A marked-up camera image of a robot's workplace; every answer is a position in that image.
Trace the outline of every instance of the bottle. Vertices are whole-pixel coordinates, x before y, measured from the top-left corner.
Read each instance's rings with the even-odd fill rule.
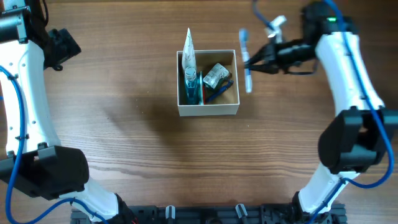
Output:
[[[194,67],[187,67],[184,71],[185,92],[188,105],[198,104],[197,71]]]

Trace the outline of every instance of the blue cable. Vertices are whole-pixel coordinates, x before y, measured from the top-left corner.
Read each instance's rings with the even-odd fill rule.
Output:
[[[365,85],[364,85],[364,83],[362,81],[362,78],[361,78],[361,75],[360,75],[360,72],[359,72],[359,69],[358,69],[358,65],[355,62],[353,51],[351,50],[351,47],[349,46],[348,38],[347,38],[347,35],[346,35],[346,32],[345,32],[346,30],[345,30],[345,27],[344,27],[343,14],[338,9],[337,5],[333,2],[333,0],[323,0],[323,1],[325,3],[327,3],[336,14],[338,27],[339,27],[339,30],[342,33],[343,40],[344,40],[344,45],[345,45],[345,47],[346,47],[346,49],[348,51],[348,55],[349,55],[349,58],[351,60],[351,63],[353,64],[353,67],[354,67],[354,70],[355,70],[355,74],[356,74],[356,77],[358,79],[359,86],[360,86],[361,91],[362,91],[362,93],[364,95],[364,99],[366,101],[366,104],[368,104],[368,106],[369,106],[369,109],[370,109],[370,112],[372,114],[372,117],[373,117],[374,121],[376,122],[377,128],[379,129],[380,135],[383,138],[384,144],[386,145],[387,155],[388,155],[388,158],[389,158],[389,163],[388,163],[388,169],[387,169],[386,173],[383,175],[383,177],[381,177],[381,179],[379,179],[377,182],[375,182],[373,184],[360,184],[360,183],[357,183],[354,180],[351,180],[349,178],[341,179],[339,181],[339,184],[334,189],[334,191],[332,191],[332,193],[324,201],[324,203],[321,206],[319,206],[319,208],[313,214],[312,218],[308,222],[306,222],[306,224],[311,224],[317,218],[319,212],[329,204],[330,200],[337,194],[337,192],[339,191],[341,186],[346,181],[351,183],[351,184],[353,184],[353,185],[355,185],[355,186],[357,186],[357,187],[363,188],[363,189],[371,189],[371,188],[378,187],[381,184],[383,184],[391,176],[391,174],[394,171],[394,163],[395,163],[394,151],[392,150],[392,146],[391,146],[390,140],[388,138],[388,135],[386,133],[386,129],[384,128],[384,125],[383,125],[379,115],[377,114],[376,110],[373,108],[373,105],[372,105],[372,103],[371,103],[371,101],[369,99],[369,96],[368,96],[368,91],[366,90]]]
[[[257,18],[259,18],[259,20],[261,20],[264,25],[266,25],[270,30],[275,31],[274,27],[272,26],[272,24],[261,14],[261,12],[258,10],[257,8],[257,2],[258,0],[253,0],[252,1],[252,7],[253,7],[253,12],[254,14],[257,16]]]
[[[6,195],[6,216],[7,219],[10,223],[12,224],[21,224],[17,221],[15,221],[15,219],[12,217],[12,213],[11,213],[11,196],[12,196],[12,189],[14,188],[14,184],[16,181],[16,177],[18,174],[18,170],[19,170],[19,166],[21,163],[21,159],[22,159],[22,153],[24,150],[24,144],[25,144],[25,108],[24,108],[24,100],[22,97],[22,93],[21,93],[21,89],[19,88],[18,82],[15,80],[15,78],[11,75],[11,73],[9,73],[3,66],[0,65],[0,72],[3,72],[4,74],[6,74],[7,78],[10,79],[12,85],[14,86],[14,89],[17,93],[17,97],[18,97],[18,105],[19,105],[19,122],[20,122],[20,128],[19,128],[19,136],[21,137],[21,140],[19,140],[19,145],[18,145],[18,153],[17,153],[17,157],[15,160],[15,164],[14,164],[14,168],[12,169],[11,172],[11,177],[10,177],[10,181],[8,183],[8,187],[7,187],[7,195]],[[52,205],[49,209],[47,209],[43,214],[39,215],[37,218],[35,218],[34,220],[27,222],[25,224],[34,224],[37,223],[38,221],[40,221],[41,219],[43,219],[46,215],[48,215],[52,210],[54,210],[55,208],[57,208],[59,205],[66,203],[66,202],[70,202],[72,203],[77,203],[79,205],[81,205],[90,215],[95,216],[97,218],[99,218],[102,222],[104,222],[104,224],[108,224],[108,222],[101,216],[98,215],[97,213],[91,211],[87,205],[82,202],[81,200],[75,199],[75,198],[66,198],[63,199],[57,203],[55,203],[54,205]]]

